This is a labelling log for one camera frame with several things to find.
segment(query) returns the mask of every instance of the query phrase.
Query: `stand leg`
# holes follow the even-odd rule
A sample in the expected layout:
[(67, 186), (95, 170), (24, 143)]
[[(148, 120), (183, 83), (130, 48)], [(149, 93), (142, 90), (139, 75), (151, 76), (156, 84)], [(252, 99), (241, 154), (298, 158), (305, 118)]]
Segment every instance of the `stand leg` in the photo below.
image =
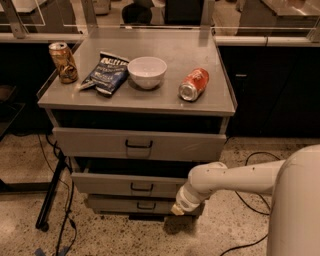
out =
[(54, 193), (57, 187), (57, 183), (59, 181), (59, 177), (60, 174), (62, 172), (62, 170), (66, 167), (65, 164), (65, 156), (63, 155), (63, 153), (60, 151), (59, 153), (59, 162), (56, 166), (55, 172), (53, 174), (52, 180), (49, 184), (49, 189), (48, 192), (46, 194), (45, 200), (42, 204), (42, 208), (41, 211), (39, 213), (39, 217), (36, 223), (36, 228), (37, 229), (41, 229), (42, 231), (46, 232), (49, 229), (49, 225), (47, 223), (47, 216), (48, 213), (50, 211), (51, 205), (52, 205), (52, 201), (53, 201), (53, 197), (54, 197)]

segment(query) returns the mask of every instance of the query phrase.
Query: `can lid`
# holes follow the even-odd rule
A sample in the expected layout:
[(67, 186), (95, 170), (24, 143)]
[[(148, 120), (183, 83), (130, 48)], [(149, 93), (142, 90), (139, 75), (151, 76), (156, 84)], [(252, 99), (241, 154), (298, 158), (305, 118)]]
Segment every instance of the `can lid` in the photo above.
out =
[(62, 50), (67, 48), (67, 44), (65, 42), (56, 42), (49, 45), (50, 50)]
[(190, 84), (182, 84), (179, 87), (180, 96), (187, 101), (196, 100), (198, 97), (197, 89)]

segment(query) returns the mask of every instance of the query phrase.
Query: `blue chip bag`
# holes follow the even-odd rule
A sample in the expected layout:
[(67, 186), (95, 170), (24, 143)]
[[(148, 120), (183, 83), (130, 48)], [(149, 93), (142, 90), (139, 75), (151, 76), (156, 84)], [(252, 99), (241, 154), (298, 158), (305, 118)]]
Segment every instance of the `blue chip bag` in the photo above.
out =
[(107, 52), (100, 52), (100, 61), (83, 80), (81, 88), (95, 89), (104, 96), (112, 96), (129, 76), (129, 60)]

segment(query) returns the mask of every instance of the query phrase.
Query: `countertop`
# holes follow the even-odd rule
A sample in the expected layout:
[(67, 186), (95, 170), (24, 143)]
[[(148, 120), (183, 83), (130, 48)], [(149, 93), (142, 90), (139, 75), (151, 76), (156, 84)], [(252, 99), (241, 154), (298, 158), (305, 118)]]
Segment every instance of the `countertop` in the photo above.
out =
[[(127, 79), (111, 98), (78, 87), (99, 62), (100, 51), (132, 60), (155, 56), (168, 65), (165, 79), (154, 90), (139, 89)], [(229, 84), (214, 40), (207, 30), (193, 29), (95, 29), (74, 54), (79, 79), (61, 84), (56, 78), (40, 98), (40, 107), (73, 110), (129, 111), (167, 114), (232, 116), (235, 113)], [(178, 97), (182, 79), (194, 68), (209, 72), (205, 92), (194, 103)]]

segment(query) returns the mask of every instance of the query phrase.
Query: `black cabinet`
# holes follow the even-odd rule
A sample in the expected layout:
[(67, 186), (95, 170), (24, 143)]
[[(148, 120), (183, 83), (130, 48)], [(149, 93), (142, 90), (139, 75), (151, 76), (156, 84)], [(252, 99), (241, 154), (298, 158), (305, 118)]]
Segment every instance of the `black cabinet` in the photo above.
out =
[(48, 43), (1, 43), (0, 84), (16, 87), (14, 103), (21, 110), (10, 130), (15, 133), (51, 130), (50, 121), (37, 105), (37, 92), (55, 70)]
[(319, 136), (319, 48), (219, 50), (238, 101), (229, 135)]

